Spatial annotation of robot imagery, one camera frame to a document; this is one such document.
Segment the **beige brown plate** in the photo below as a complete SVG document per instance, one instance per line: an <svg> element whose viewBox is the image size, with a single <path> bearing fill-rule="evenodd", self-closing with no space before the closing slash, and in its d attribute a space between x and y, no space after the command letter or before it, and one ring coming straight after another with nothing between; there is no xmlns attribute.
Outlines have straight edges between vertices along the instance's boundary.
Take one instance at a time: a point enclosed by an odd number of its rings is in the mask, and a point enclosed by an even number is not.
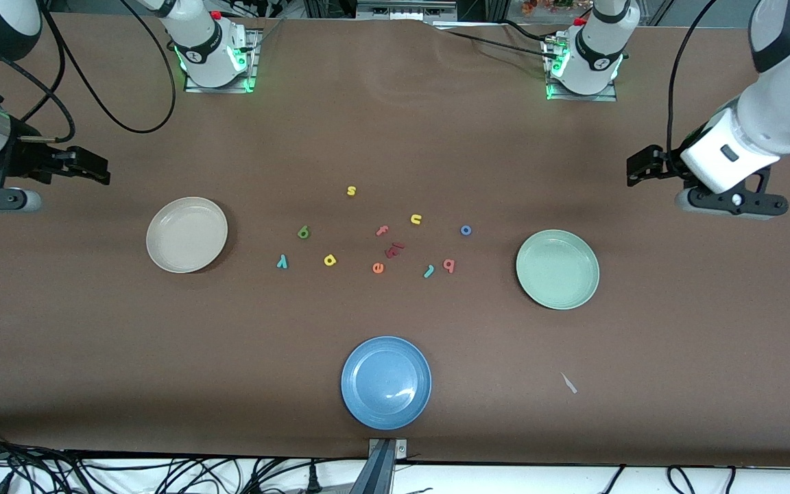
<svg viewBox="0 0 790 494"><path fill-rule="evenodd" d="M228 218L219 205L201 197L184 197L154 216L145 234L145 250L163 271L192 273L216 260L228 234Z"/></svg>

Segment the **pale green plate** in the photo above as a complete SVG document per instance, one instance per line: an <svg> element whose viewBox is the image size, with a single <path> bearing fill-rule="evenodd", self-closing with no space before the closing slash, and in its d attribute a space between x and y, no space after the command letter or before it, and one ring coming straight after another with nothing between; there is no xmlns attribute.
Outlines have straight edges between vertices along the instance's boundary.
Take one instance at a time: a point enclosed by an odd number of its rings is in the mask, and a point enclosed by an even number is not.
<svg viewBox="0 0 790 494"><path fill-rule="evenodd" d="M601 281L593 249L579 235L562 229L530 235L518 248L515 274L530 299L554 310L587 303Z"/></svg>

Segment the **brown table cover sheet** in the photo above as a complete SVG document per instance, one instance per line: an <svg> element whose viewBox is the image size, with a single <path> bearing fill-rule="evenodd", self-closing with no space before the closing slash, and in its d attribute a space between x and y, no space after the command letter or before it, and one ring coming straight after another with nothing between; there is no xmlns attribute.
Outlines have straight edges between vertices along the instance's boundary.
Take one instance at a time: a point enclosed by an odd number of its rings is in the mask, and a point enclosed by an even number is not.
<svg viewBox="0 0 790 494"><path fill-rule="evenodd" d="M676 180L626 185L626 159L664 140L683 33L638 30L617 102L592 103L548 101L533 57L419 22L287 20L254 93L180 93L146 135L68 72L74 144L112 182L18 181L42 209L0 213L0 437L364 456L376 432L339 378L358 344L393 335L433 375L397 431L421 462L790 465L790 209L696 215ZM790 201L790 156L770 191ZM184 197L219 205L228 241L171 273L145 234ZM518 248L545 229L599 260L576 309L518 284Z"/></svg>

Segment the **grey box behind table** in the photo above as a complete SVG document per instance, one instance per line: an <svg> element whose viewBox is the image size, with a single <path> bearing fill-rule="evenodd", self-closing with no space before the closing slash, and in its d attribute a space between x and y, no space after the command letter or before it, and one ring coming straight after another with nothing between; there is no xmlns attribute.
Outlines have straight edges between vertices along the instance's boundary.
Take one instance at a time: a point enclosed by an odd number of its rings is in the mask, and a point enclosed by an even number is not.
<svg viewBox="0 0 790 494"><path fill-rule="evenodd" d="M457 0L357 0L355 18L456 22Z"/></svg>

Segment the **blue plate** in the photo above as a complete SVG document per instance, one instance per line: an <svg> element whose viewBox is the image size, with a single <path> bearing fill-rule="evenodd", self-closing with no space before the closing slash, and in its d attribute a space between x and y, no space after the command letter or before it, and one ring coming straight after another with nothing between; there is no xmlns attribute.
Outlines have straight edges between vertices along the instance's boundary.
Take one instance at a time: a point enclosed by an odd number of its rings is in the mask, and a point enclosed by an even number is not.
<svg viewBox="0 0 790 494"><path fill-rule="evenodd" d="M429 361L417 345L396 336L365 340L347 357L339 390L349 413L374 430L410 425L433 391Z"/></svg>

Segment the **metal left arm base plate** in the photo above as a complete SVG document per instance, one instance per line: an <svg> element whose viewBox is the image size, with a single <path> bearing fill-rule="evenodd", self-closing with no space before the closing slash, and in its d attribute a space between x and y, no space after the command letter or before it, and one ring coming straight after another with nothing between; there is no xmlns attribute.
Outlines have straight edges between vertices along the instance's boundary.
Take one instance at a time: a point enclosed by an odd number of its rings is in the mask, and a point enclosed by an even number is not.
<svg viewBox="0 0 790 494"><path fill-rule="evenodd" d="M590 57L585 59L574 51L573 41L561 36L549 36L540 42L546 77L548 100L571 100L584 102L617 101L614 79L623 62L623 54L614 58Z"/></svg>

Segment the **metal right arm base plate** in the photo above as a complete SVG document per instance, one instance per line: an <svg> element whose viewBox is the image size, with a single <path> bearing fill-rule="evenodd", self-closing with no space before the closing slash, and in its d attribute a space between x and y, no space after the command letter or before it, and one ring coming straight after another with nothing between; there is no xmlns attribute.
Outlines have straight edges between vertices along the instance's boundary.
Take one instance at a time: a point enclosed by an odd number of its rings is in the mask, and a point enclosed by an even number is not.
<svg viewBox="0 0 790 494"><path fill-rule="evenodd" d="M247 30L228 19L215 22L213 37L200 46L176 45L188 93L253 93L263 30Z"/></svg>

